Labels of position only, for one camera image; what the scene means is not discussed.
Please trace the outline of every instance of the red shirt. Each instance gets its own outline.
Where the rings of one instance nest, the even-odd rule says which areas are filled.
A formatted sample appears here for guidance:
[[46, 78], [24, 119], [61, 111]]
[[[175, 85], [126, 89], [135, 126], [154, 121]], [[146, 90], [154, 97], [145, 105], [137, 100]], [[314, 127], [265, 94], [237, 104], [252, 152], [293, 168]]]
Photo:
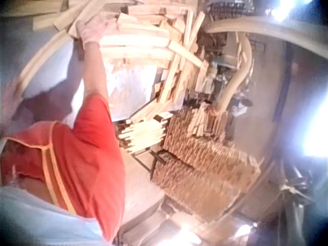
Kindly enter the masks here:
[[[39, 132], [32, 126], [22, 134], [39, 134], [42, 138]], [[125, 167], [108, 103], [99, 94], [89, 96], [84, 100], [74, 128], [55, 123], [50, 139], [61, 179], [76, 213], [96, 218], [104, 238], [112, 241], [124, 213]], [[10, 175], [15, 164], [19, 175], [46, 182], [40, 149], [16, 143], [13, 148], [12, 143], [6, 144], [1, 163], [3, 177]]]

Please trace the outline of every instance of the stack of wooden sticks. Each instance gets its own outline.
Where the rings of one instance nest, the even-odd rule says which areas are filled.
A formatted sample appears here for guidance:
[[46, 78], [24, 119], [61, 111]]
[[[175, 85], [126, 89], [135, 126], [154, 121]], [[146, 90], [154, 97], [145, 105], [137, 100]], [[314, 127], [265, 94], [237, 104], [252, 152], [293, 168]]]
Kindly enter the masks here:
[[161, 142], [166, 135], [168, 119], [172, 116], [173, 114], [164, 112], [136, 124], [129, 119], [119, 122], [116, 134], [120, 145], [132, 154]]

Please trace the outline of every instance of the curved pipe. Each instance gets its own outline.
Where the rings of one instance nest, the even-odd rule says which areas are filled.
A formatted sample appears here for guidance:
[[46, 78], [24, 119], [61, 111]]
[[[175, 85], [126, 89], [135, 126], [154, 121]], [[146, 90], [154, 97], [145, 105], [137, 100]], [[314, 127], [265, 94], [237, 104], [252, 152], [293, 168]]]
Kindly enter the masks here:
[[215, 115], [220, 115], [224, 111], [227, 110], [229, 102], [233, 97], [235, 91], [238, 86], [243, 82], [243, 80], [247, 77], [251, 66], [252, 66], [252, 47], [251, 43], [246, 37], [245, 33], [239, 33], [239, 41], [241, 45], [242, 52], [246, 55], [246, 62], [242, 59], [241, 68], [236, 72], [236, 74], [229, 81], [227, 87], [225, 88], [223, 95], [218, 101], [213, 102], [213, 110]]
[[263, 34], [291, 42], [328, 59], [328, 42], [324, 40], [328, 36], [328, 29], [322, 26], [294, 20], [284, 20], [279, 23], [268, 17], [241, 17], [211, 22], [205, 25], [204, 31]]

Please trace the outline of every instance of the hand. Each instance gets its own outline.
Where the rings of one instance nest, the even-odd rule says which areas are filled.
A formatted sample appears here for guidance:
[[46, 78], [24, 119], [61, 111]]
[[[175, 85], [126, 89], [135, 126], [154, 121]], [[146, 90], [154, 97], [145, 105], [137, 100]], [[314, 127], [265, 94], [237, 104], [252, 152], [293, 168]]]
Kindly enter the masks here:
[[14, 78], [1, 89], [0, 124], [7, 126], [23, 98], [18, 95], [19, 80]]
[[76, 23], [76, 29], [82, 39], [83, 47], [85, 47], [87, 43], [97, 43], [99, 45], [106, 29], [109, 28], [109, 23], [113, 22], [110, 22], [105, 16], [100, 15], [93, 17], [87, 23], [79, 20]]

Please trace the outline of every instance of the reflective stripe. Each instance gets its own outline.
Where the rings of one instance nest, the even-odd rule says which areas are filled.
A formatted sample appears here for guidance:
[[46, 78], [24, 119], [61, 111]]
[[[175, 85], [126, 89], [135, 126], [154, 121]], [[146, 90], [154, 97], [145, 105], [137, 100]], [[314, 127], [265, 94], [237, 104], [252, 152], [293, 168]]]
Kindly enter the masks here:
[[47, 188], [49, 190], [53, 204], [60, 207], [57, 197], [56, 197], [55, 190], [54, 190], [52, 182], [51, 182], [50, 174], [49, 174], [49, 168], [48, 168], [48, 163], [47, 163], [47, 159], [46, 159], [46, 150], [41, 150], [41, 152], [42, 152], [42, 168], [43, 168], [43, 174], [46, 179]]
[[76, 214], [76, 211], [73, 207], [73, 204], [68, 196], [68, 193], [66, 191], [66, 188], [64, 186], [63, 180], [62, 180], [62, 176], [60, 175], [59, 172], [59, 168], [57, 165], [57, 161], [56, 161], [56, 157], [55, 157], [55, 153], [53, 151], [53, 145], [52, 145], [52, 129], [54, 127], [54, 125], [56, 124], [56, 122], [54, 122], [51, 127], [50, 127], [50, 137], [49, 137], [49, 151], [50, 151], [50, 157], [51, 157], [51, 162], [52, 162], [52, 167], [53, 167], [53, 171], [55, 173], [55, 179], [57, 180], [61, 195], [63, 196], [64, 202], [67, 206], [67, 210], [71, 213]]

